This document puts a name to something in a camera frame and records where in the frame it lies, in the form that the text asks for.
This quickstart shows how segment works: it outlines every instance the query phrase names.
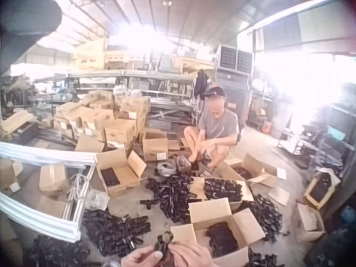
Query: box flap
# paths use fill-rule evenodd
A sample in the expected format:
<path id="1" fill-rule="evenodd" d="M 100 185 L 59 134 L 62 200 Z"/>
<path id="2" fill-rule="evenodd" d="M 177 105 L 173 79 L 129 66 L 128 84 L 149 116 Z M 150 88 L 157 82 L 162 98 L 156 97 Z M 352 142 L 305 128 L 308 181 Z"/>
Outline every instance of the box flap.
<path id="1" fill-rule="evenodd" d="M 233 217 L 248 245 L 266 236 L 249 208 L 234 214 Z"/>
<path id="2" fill-rule="evenodd" d="M 171 226 L 171 232 L 174 236 L 173 242 L 190 241 L 196 243 L 193 224 Z"/>
<path id="3" fill-rule="evenodd" d="M 279 186 L 276 186 L 272 188 L 272 190 L 268 193 L 268 196 L 285 206 L 289 200 L 290 193 L 280 188 Z"/>
<path id="4" fill-rule="evenodd" d="M 230 167 L 225 162 L 220 163 L 220 165 L 216 168 L 216 171 L 224 179 L 243 181 L 243 182 L 246 181 L 241 175 L 239 175 L 232 167 Z"/>
<path id="5" fill-rule="evenodd" d="M 101 153 L 104 146 L 105 144 L 103 142 L 83 133 L 78 140 L 75 151 Z"/>
<path id="6" fill-rule="evenodd" d="M 96 161 L 99 170 L 124 166 L 127 164 L 126 152 L 124 149 L 116 149 L 109 152 L 99 153 L 96 154 Z"/>
<path id="7" fill-rule="evenodd" d="M 134 151 L 131 151 L 127 163 L 137 175 L 137 177 L 141 178 L 141 175 L 144 173 L 147 164 L 138 156 L 138 154 L 136 154 Z"/>
<path id="8" fill-rule="evenodd" d="M 307 205 L 297 203 L 297 209 L 305 231 L 314 231 L 317 229 L 317 216 Z"/>
<path id="9" fill-rule="evenodd" d="M 213 259 L 220 267 L 245 267 L 249 263 L 249 247 L 246 246 L 236 252 Z"/>
<path id="10" fill-rule="evenodd" d="M 253 172 L 255 176 L 258 176 L 263 169 L 263 165 L 261 164 L 261 162 L 252 157 L 250 154 L 246 154 L 244 158 L 244 165 L 246 169 Z"/>
<path id="11" fill-rule="evenodd" d="M 232 159 L 226 159 L 224 160 L 224 162 L 226 164 L 228 164 L 229 166 L 233 165 L 233 164 L 238 164 L 238 163 L 241 163 L 242 160 L 241 159 L 238 159 L 237 157 L 233 157 Z"/>
<path id="12" fill-rule="evenodd" d="M 335 186 L 335 185 L 341 183 L 340 179 L 335 175 L 335 173 L 334 173 L 334 171 L 332 169 L 319 168 L 318 171 L 326 172 L 326 173 L 330 174 L 330 178 L 331 178 L 331 181 L 332 181 L 332 186 Z"/>
<path id="13" fill-rule="evenodd" d="M 189 203 L 190 221 L 200 223 L 231 215 L 227 197 L 203 202 Z"/>

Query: finger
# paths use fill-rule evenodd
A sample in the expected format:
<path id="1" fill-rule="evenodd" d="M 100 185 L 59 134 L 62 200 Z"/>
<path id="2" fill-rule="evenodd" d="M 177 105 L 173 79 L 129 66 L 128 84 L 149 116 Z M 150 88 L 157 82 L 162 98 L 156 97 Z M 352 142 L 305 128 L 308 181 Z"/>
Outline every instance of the finger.
<path id="1" fill-rule="evenodd" d="M 160 251 L 153 252 L 140 264 L 141 267 L 154 267 L 162 259 L 163 253 Z"/>
<path id="2" fill-rule="evenodd" d="M 204 249 L 204 247 L 198 245 L 197 243 L 188 242 L 188 241 L 179 241 L 177 243 L 179 245 L 182 245 L 182 246 L 185 246 L 185 247 L 191 249 L 198 256 L 203 256 L 204 254 L 206 254 L 206 250 Z"/>
<path id="3" fill-rule="evenodd" d="M 179 255 L 178 253 L 173 252 L 173 251 L 171 253 L 173 255 L 174 265 L 176 267 L 187 267 L 188 266 L 187 262 L 182 258 L 181 255 Z"/>
<path id="4" fill-rule="evenodd" d="M 142 249 L 136 249 L 133 252 L 131 252 L 130 254 L 128 254 L 128 256 L 126 256 L 127 260 L 130 261 L 137 261 L 139 260 L 142 256 L 148 254 L 148 253 L 152 253 L 154 250 L 153 246 L 147 246 L 145 248 Z"/>
<path id="5" fill-rule="evenodd" d="M 181 255 L 188 263 L 188 266 L 195 265 L 195 263 L 199 259 L 198 256 L 191 249 L 186 248 L 185 246 L 172 244 L 169 248 L 171 251 Z"/>

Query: aluminum frame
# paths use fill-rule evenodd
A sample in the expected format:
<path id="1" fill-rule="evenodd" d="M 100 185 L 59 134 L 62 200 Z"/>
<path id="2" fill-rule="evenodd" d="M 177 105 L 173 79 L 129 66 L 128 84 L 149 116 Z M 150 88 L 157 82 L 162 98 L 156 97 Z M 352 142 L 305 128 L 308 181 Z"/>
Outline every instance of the aluminum frame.
<path id="1" fill-rule="evenodd" d="M 0 210 L 10 219 L 41 234 L 71 243 L 78 241 L 81 237 L 80 225 L 85 209 L 84 203 L 96 167 L 95 155 L 95 153 L 39 149 L 0 142 L 0 157 L 8 157 L 36 166 L 64 162 L 68 167 L 79 168 L 79 173 L 83 173 L 89 167 L 86 175 L 87 182 L 80 192 L 80 199 L 74 204 L 74 194 L 68 196 L 68 203 L 61 219 L 32 209 L 1 192 Z M 75 211 L 70 220 L 73 207 Z"/>

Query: hand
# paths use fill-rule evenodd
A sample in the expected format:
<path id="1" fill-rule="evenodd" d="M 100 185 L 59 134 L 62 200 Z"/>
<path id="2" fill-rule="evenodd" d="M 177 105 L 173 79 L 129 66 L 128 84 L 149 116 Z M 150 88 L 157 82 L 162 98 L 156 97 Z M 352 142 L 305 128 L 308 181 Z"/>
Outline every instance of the hand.
<path id="1" fill-rule="evenodd" d="M 136 249 L 122 258 L 121 267 L 154 267 L 162 259 L 160 251 L 154 251 L 153 246 Z"/>
<path id="2" fill-rule="evenodd" d="M 217 267 L 207 248 L 196 243 L 182 241 L 169 244 L 176 267 Z"/>
<path id="3" fill-rule="evenodd" d="M 214 145 L 214 141 L 212 139 L 201 141 L 197 150 L 199 151 L 200 154 L 203 154 L 207 150 L 208 147 L 213 146 L 213 145 Z"/>

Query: cable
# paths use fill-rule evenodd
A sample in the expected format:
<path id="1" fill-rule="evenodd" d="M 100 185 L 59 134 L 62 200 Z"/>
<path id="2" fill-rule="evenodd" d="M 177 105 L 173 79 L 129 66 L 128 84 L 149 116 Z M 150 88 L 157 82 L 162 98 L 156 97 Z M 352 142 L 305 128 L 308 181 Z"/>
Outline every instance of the cable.
<path id="1" fill-rule="evenodd" d="M 89 178 L 82 174 L 74 174 L 69 178 L 69 181 L 72 183 L 72 187 L 69 189 L 68 193 L 74 192 L 73 199 L 79 200 L 83 199 L 84 196 L 80 197 L 80 193 L 84 187 L 84 185 L 89 182 Z"/>

